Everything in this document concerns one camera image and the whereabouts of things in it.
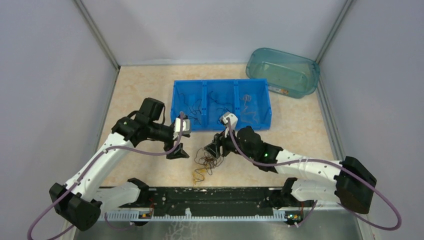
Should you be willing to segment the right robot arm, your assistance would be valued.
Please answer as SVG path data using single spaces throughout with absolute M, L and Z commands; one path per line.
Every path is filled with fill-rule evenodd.
M 229 153 L 245 155 L 264 172 L 286 175 L 281 199 L 287 206 L 316 200 L 336 202 L 354 213 L 370 211 L 374 196 L 370 187 L 375 187 L 377 180 L 355 157 L 321 162 L 264 142 L 250 126 L 234 137 L 228 129 L 215 134 L 204 150 L 215 158 Z

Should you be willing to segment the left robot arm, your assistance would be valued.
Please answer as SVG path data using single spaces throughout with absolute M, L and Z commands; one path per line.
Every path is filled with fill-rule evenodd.
M 188 158 L 183 149 L 182 137 L 189 137 L 191 121 L 183 112 L 171 125 L 158 123 L 165 104 L 148 97 L 140 109 L 120 118 L 96 154 L 64 184 L 55 183 L 49 190 L 54 210 L 80 231 L 90 229 L 102 214 L 127 204 L 151 206 L 149 186 L 137 178 L 124 184 L 100 190 L 100 186 L 129 153 L 148 156 L 165 156 L 167 159 Z M 143 141 L 162 142 L 163 152 L 147 152 L 136 146 Z

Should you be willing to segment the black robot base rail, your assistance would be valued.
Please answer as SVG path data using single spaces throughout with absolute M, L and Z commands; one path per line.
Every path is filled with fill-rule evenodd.
M 311 207 L 282 187 L 155 187 L 123 208 L 153 208 L 155 217 L 179 217 L 189 209 L 193 217 L 272 216 L 281 208 Z

